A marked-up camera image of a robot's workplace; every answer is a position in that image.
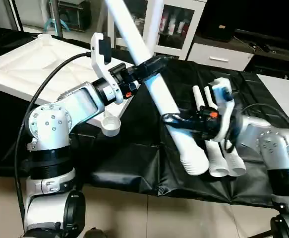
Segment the black device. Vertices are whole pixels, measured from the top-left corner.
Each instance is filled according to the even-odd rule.
[[[219,41],[229,41],[236,32],[289,44],[289,1],[208,0],[198,31]]]
[[[228,42],[245,9],[245,1],[208,0],[197,31],[202,37]]]

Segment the white table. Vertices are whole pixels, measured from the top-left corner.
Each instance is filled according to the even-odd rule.
[[[289,117],[289,80],[260,74],[258,74],[258,77]]]
[[[41,34],[37,39],[0,56],[0,91],[30,101],[47,76],[64,60],[88,51],[50,35]],[[119,63],[112,58],[106,65],[110,69]],[[36,104],[55,102],[60,94],[84,82],[94,82],[98,76],[91,67],[91,59],[76,59],[64,66],[47,84]],[[106,107],[106,114],[121,117],[131,99]],[[88,123],[101,126],[104,113],[90,119]]]

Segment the white pipe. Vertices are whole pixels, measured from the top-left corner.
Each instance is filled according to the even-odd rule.
[[[146,39],[146,46],[149,48],[152,55],[155,52],[155,47],[159,36],[163,8],[164,0],[153,0],[152,18],[150,19],[150,26]]]
[[[200,106],[205,105],[205,102],[198,86],[193,86],[193,93],[197,110],[199,110]],[[219,144],[210,140],[205,140],[205,144],[208,153],[210,175],[213,177],[224,177],[228,175],[228,165],[220,151]]]
[[[225,140],[220,143],[223,154],[228,164],[229,175],[233,177],[238,177],[244,175],[247,172],[243,159],[238,155],[237,150],[234,148],[231,153],[227,153],[225,150]],[[231,146],[231,142],[227,141],[228,148]]]
[[[206,86],[204,88],[204,92],[205,92],[205,95],[206,95],[206,99],[207,99],[207,102],[208,102],[208,105],[211,107],[211,108],[214,108],[214,109],[218,109],[218,106],[213,102],[213,99],[212,99],[212,95],[210,93],[210,89],[209,89],[209,86]]]
[[[123,0],[105,0],[115,19],[116,26],[124,38],[136,65],[151,58],[131,15]],[[160,74],[145,82],[150,95],[161,115],[179,113],[179,109]],[[209,162],[204,151],[199,148],[191,134],[182,129],[167,126],[180,153],[180,160],[190,175],[200,175],[208,170]]]

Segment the tiled floor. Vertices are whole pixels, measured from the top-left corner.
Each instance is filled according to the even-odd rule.
[[[247,238],[269,230],[270,218],[277,215],[271,209],[88,186],[83,192],[87,202],[85,230],[97,227],[108,238]],[[0,178],[0,238],[21,234],[13,179]]]

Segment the wire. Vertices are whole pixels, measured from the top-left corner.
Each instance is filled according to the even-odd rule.
[[[265,104],[265,103],[254,103],[254,104],[251,104],[245,108],[243,108],[241,110],[241,114],[251,108],[254,108],[254,107],[267,107],[267,108],[270,108],[272,109],[274,112],[276,112],[278,114],[279,117],[281,117],[281,119],[283,119],[287,125],[289,126],[289,119],[286,117],[286,115],[284,113],[282,113],[280,110],[276,109],[275,107],[269,105],[269,104]],[[235,148],[235,144],[236,144],[236,141],[231,141],[231,147],[227,149],[227,142],[228,142],[228,138],[230,137],[231,135],[231,132],[232,132],[232,129],[233,129],[233,126],[230,126],[226,135],[225,135],[225,143],[224,143],[224,150],[227,151],[227,153],[231,153],[233,151],[233,149]]]
[[[253,107],[267,107],[267,108],[270,108],[272,109],[274,112],[276,112],[278,114],[279,117],[281,117],[284,122],[286,122],[289,126],[289,119],[287,118],[287,116],[285,116],[284,113],[282,113],[280,110],[276,109],[275,107],[269,105],[269,104],[265,104],[265,103],[254,103],[254,104],[251,104],[247,107],[245,107],[244,109],[241,110],[240,113],[243,113],[247,110],[249,110],[250,108],[253,108]]]
[[[38,99],[39,95],[41,94],[41,92],[43,91],[43,89],[46,87],[46,85],[48,84],[48,82],[55,76],[55,74],[60,71],[61,68],[63,68],[66,64],[68,64],[69,62],[80,58],[80,57],[90,57],[91,53],[90,52],[86,52],[86,53],[81,53],[75,56],[70,57],[69,59],[65,60],[63,63],[61,63],[59,66],[57,66],[52,72],[51,74],[45,79],[45,81],[41,84],[41,86],[39,87],[39,89],[36,91],[36,93],[34,94],[29,106],[26,109],[25,112],[25,116],[23,118],[17,139],[16,139],[16,143],[15,143],[15,152],[14,152],[14,183],[15,183],[15,188],[16,188],[16,194],[17,194],[17,199],[18,199],[18,203],[19,203],[19,208],[20,208],[20,213],[21,213],[21,218],[22,218],[22,224],[24,224],[24,214],[25,214],[25,209],[24,209],[24,203],[23,203],[23,195],[22,195],[22,188],[21,188],[21,183],[20,183],[20,178],[18,175],[18,159],[17,159],[17,151],[19,148],[19,144],[20,144],[20,139],[21,139],[21,135],[22,132],[24,130],[24,126],[25,126],[25,120],[27,118],[27,115],[30,113],[30,111],[32,110],[36,100]]]

